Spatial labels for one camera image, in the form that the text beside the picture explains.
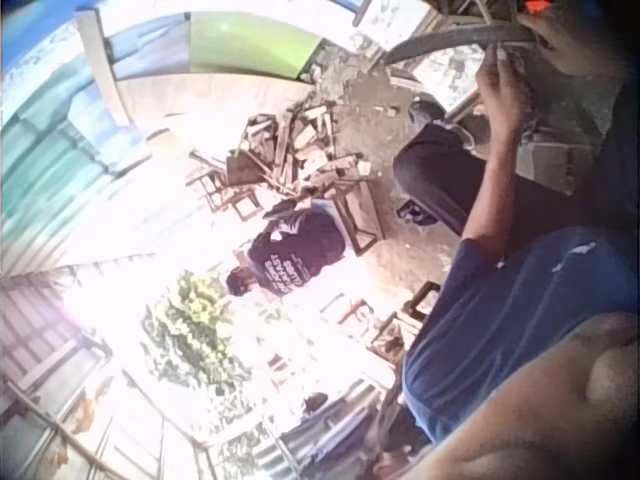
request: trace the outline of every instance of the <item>wooden frame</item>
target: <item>wooden frame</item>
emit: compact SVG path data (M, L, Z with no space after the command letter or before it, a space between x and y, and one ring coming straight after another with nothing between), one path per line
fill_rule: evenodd
M324 198L314 198L312 205L320 206L332 216L347 247L356 256L364 255L378 241L384 240L384 232L366 179L337 180L325 190L323 196ZM361 213L370 220L370 225L358 224L349 205L351 199L357 201Z

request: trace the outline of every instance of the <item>dark navy shirt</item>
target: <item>dark navy shirt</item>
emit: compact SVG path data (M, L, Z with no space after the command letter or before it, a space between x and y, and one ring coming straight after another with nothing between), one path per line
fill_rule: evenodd
M638 313L638 246L584 227L537 239L498 268L464 240L405 358L404 392L440 442L517 369L580 323Z

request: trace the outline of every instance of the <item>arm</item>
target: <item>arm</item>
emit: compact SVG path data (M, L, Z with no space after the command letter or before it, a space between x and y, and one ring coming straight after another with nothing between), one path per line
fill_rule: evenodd
M502 49L487 49L476 78L489 115L491 145L462 239L475 240L497 262L504 255L513 220L516 154L529 98L523 79Z

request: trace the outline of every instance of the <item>wood scrap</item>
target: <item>wood scrap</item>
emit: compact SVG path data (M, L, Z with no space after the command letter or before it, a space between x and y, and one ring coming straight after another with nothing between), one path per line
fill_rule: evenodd
M327 156L325 155L325 153L322 152L321 155L318 155L317 157L307 160L304 163L304 168L302 169L302 171L299 173L298 176L299 178L304 180L305 178L310 176L312 173L316 172L317 170L325 166L327 163L329 163L329 160L327 159Z
M368 177L371 173L371 162L365 162L364 160L360 160L358 162L358 173L363 177Z
M336 171L327 172L327 173L317 173L311 176L308 183L313 187L320 187L327 183L331 183L334 180L337 180L338 178L340 178L340 176Z
M251 178L255 184L255 177L260 176L264 188L293 198L304 188L323 186L347 174L353 179L361 176L359 154L336 158L334 135L329 104L288 111L278 118L256 115L247 122L238 155L251 159L257 167ZM367 164L360 168L370 171Z
M318 118L320 115L323 115L327 112L327 106L321 105L319 107L310 108L309 110L304 111L304 116L309 120L313 120L314 118Z
M249 125L247 127L247 135L250 137L255 135L256 133L265 130L269 125L273 124L273 120L265 120L264 122L257 123L255 125Z
M287 146L289 145L289 131L291 130L291 121L293 120L293 114L287 112L283 115L282 121L278 126L278 143L276 144L276 153L273 160L273 171L278 177L282 173L282 164L287 153Z
M306 147L311 140L313 140L318 132L313 128L313 125L307 125L305 129L298 135L293 141L293 148L296 150L300 150L303 147Z
M331 160L320 168L322 172L328 172L331 170L347 169L356 166L356 156L347 155L346 157L339 158L337 160Z
M262 168L247 152L238 151L227 157L227 182L230 187L262 183Z
M300 117L297 117L291 127L291 138L297 138L307 125L308 122L303 122Z
M325 151L317 145L309 145L299 152L296 152L295 156L298 160L304 162L305 160L311 160L312 158L322 156L324 153Z
M333 121L331 120L331 112L323 115L324 123L327 127L327 136L329 137L329 155L332 159L336 157L336 146L333 141Z

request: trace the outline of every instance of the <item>green wall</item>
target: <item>green wall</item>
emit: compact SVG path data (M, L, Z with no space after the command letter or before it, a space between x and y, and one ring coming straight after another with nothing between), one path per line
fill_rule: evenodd
M191 14L191 71L296 78L321 38L246 13Z

